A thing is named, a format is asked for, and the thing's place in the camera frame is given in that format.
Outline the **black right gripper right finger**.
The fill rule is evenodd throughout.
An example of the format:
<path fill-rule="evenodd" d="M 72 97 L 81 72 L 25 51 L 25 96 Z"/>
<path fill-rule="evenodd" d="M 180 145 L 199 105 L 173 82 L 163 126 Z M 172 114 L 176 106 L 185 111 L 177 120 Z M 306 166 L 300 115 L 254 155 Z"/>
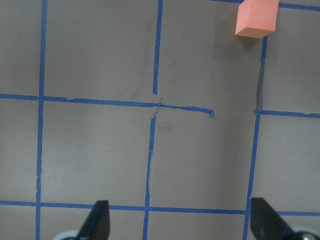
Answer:
<path fill-rule="evenodd" d="M 293 229 L 262 197 L 251 199 L 250 230 L 256 240 L 284 240 L 293 235 Z"/>

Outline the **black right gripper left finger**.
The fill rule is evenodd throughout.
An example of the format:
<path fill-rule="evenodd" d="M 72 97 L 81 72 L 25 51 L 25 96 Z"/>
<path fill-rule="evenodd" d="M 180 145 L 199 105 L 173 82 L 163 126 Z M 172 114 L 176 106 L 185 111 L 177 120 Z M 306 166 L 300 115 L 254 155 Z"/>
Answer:
<path fill-rule="evenodd" d="M 77 234 L 78 240 L 107 240 L 110 235 L 110 211 L 107 200 L 98 200 Z"/>

